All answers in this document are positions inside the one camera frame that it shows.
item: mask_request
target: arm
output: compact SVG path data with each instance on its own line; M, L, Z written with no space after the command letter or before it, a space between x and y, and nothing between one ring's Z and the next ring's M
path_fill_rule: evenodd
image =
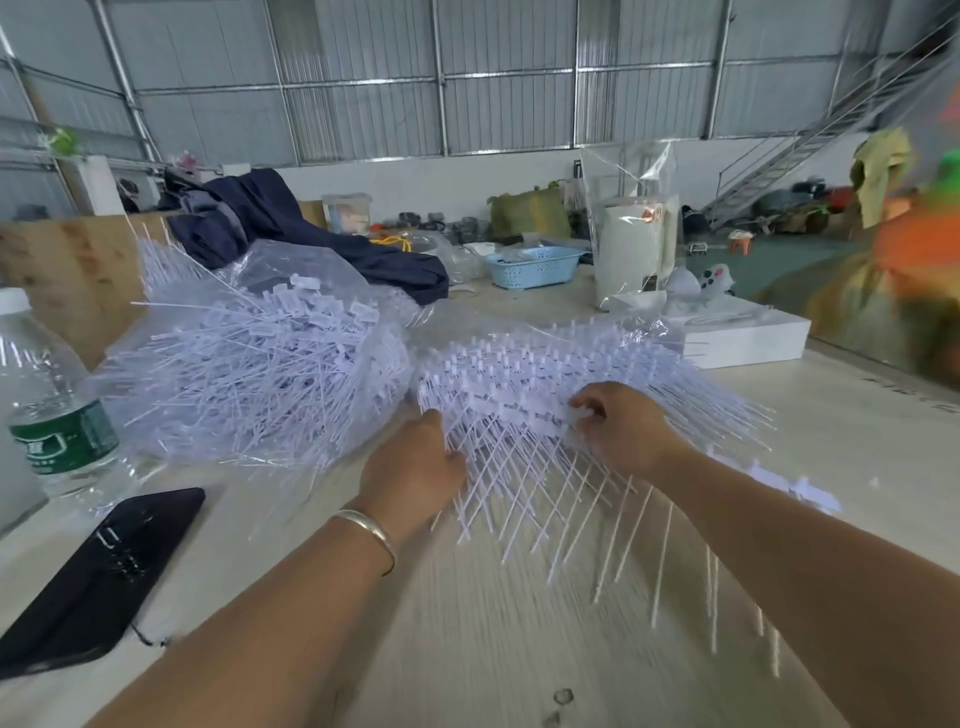
M698 452L625 385L571 405L594 411L580 427L611 467L686 513L851 725L960 725L960 577Z
M399 548L467 479L440 413L408 423L368 459L348 504ZM87 728L302 726L391 557L357 524L331 519L134 680Z

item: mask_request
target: black phone case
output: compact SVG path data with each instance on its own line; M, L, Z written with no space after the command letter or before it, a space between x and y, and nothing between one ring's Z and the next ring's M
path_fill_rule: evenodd
M126 633L206 493L118 503L0 637L0 679L90 662Z

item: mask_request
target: table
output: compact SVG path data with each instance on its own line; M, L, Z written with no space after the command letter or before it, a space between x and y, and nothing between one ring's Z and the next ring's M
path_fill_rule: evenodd
M581 266L569 285L525 292L478 284L473 302L550 323L590 310L589 276ZM843 518L960 571L960 407L812 351L709 375L777 411L764 467L805 474L840 498ZM223 465L158 476L152 488L203 486L208 502L145 604L141 631L151 639L185 634L241 592L353 494L374 445L328 473L290 521L267 520L254 536L276 500L277 478ZM501 566L494 539L456 546L456 523L444 518L379 585L311 725L844 725L788 650L781 677L771 675L770 644L756 635L752 602L725 572L719 653L709 654L704 545L679 514L651 629L667 507L651 499L636 558L595 606L590 596L612 519L590 522L561 578L547 586L544 551ZM90 528L52 505L0 541L0 629ZM0 726L76 728L160 654L130 634L97 662L2 683ZM560 707L554 696L563 689L574 699Z

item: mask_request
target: forearm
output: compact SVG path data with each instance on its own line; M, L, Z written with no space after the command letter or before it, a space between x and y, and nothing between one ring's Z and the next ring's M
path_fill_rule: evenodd
M648 478L853 725L960 722L960 577L693 450Z
M301 726L390 555L333 519L130 684L88 728Z

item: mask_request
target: hand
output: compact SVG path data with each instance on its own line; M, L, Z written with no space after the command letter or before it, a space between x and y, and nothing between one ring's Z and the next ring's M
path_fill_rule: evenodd
M570 406L593 410L576 428L603 462L618 473L650 479L665 455L690 449L690 444L667 424L660 406L626 384L589 384L573 396Z
M446 451L443 419L430 409L371 453L360 495L348 507L370 516L401 546L466 482L467 461Z

